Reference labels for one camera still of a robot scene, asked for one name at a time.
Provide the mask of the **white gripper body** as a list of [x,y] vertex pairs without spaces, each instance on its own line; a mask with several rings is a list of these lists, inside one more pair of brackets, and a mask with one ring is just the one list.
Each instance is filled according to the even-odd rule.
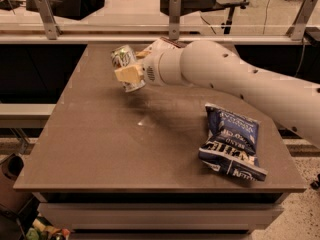
[[147,84],[164,86],[165,82],[160,75],[160,61],[163,52],[152,52],[142,60],[142,71]]

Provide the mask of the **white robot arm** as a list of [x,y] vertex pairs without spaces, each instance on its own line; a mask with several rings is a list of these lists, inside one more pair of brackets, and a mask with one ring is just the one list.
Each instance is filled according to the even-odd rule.
[[216,42],[153,51],[115,75],[120,82],[199,86],[234,95],[320,147],[320,85],[252,66]]

